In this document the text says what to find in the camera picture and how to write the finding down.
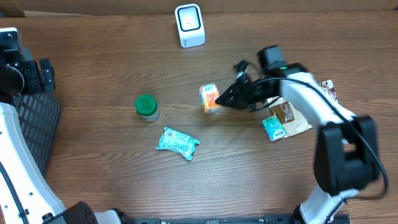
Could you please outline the orange snack packet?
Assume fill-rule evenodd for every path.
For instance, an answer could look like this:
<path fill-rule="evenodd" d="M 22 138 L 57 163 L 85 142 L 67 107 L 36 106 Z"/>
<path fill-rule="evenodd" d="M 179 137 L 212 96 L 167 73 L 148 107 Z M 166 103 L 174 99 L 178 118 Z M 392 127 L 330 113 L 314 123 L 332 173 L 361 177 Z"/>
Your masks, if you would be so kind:
<path fill-rule="evenodd" d="M 221 108 L 221 106 L 216 103 L 220 94 L 214 83 L 202 85 L 199 89 L 199 94 L 205 113 L 213 113 Z"/>

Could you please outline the teal Kleenex tissue pack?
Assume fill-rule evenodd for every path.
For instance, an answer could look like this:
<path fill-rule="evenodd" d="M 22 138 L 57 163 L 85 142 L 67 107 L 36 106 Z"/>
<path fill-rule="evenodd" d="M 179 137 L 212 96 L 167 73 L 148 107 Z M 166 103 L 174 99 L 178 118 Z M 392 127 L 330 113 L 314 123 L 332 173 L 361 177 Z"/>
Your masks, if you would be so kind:
<path fill-rule="evenodd" d="M 270 141 L 279 140 L 287 134 L 287 131 L 276 115 L 272 115 L 262 120 L 262 125 L 266 130 Z"/>

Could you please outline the beige Pantree snack bag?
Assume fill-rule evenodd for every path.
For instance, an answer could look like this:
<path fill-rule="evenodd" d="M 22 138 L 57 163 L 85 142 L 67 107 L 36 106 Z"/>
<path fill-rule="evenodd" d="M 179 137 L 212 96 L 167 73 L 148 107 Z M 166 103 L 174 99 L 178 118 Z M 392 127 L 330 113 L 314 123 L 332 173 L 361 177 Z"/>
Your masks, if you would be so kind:
<path fill-rule="evenodd" d="M 269 98 L 267 101 L 271 103 L 269 107 L 271 115 L 278 117 L 287 132 L 283 138 L 292 137 L 312 129 L 312 126 L 308 124 L 304 115 L 292 103 L 284 100 L 282 97 Z"/>

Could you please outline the teal snack packet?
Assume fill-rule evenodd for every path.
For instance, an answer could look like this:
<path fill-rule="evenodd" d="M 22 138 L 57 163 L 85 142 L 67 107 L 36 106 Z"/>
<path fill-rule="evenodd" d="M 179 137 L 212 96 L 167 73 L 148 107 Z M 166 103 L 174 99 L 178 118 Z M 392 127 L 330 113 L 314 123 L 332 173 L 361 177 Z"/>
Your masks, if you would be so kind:
<path fill-rule="evenodd" d="M 199 144 L 200 141 L 196 138 L 165 127 L 156 149 L 176 152 L 182 155 L 186 160 L 191 161 L 196 145 Z"/>

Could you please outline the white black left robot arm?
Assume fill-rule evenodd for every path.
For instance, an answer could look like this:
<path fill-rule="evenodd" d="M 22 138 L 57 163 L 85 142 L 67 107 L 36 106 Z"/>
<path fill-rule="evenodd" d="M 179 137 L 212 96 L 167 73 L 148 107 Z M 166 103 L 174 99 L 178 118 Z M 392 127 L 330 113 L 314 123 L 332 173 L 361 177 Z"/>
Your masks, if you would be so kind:
<path fill-rule="evenodd" d="M 8 63 L 1 65 L 1 205 L 7 223 L 118 224 L 115 210 L 94 212 L 85 202 L 65 208 L 52 192 L 27 147 L 12 104 L 25 92 L 27 77 Z"/>

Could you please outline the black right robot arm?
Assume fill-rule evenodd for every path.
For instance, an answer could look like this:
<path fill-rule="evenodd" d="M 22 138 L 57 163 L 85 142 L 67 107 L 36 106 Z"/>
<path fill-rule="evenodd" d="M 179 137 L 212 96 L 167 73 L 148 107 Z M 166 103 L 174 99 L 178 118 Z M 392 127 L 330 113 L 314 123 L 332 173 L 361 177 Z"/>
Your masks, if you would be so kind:
<path fill-rule="evenodd" d="M 236 81 L 216 99 L 217 104 L 255 111 L 258 102 L 281 96 L 317 133 L 313 164 L 317 185 L 295 208 L 290 223 L 331 223 L 346 201 L 356 198 L 370 182 L 382 176 L 384 186 L 389 186 L 371 117 L 358 117 L 333 101 L 300 63 L 263 61 L 264 78 L 255 81 L 247 75 L 247 66 L 246 61 L 234 66 Z"/>

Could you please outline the white barcode scanner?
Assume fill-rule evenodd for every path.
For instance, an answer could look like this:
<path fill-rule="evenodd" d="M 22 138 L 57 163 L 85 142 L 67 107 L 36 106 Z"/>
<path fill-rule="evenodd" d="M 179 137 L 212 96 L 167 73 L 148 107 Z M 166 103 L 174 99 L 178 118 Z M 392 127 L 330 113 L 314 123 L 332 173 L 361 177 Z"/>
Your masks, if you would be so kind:
<path fill-rule="evenodd" d="M 184 4 L 175 9 L 178 36 L 182 48 L 190 48 L 205 43 L 205 28 L 201 9 L 197 4 Z"/>

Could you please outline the grey plastic basket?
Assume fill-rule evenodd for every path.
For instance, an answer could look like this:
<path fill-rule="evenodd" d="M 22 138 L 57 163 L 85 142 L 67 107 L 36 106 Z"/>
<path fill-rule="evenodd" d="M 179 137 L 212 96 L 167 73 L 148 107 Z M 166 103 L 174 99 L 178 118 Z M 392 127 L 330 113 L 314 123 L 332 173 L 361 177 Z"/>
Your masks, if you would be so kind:
<path fill-rule="evenodd" d="M 39 171 L 45 175 L 62 114 L 53 93 L 55 71 L 49 58 L 37 62 L 26 47 L 19 51 L 16 68 L 24 78 L 22 91 L 14 97 L 22 135 Z"/>

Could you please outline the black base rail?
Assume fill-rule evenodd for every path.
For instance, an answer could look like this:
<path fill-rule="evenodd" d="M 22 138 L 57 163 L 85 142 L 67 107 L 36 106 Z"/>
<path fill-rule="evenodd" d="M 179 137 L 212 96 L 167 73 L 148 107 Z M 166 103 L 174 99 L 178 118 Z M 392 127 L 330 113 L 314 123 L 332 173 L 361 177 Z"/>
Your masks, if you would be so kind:
<path fill-rule="evenodd" d="M 292 215 L 264 215 L 263 217 L 236 217 L 236 218 L 135 218 L 133 224 L 299 224 Z"/>

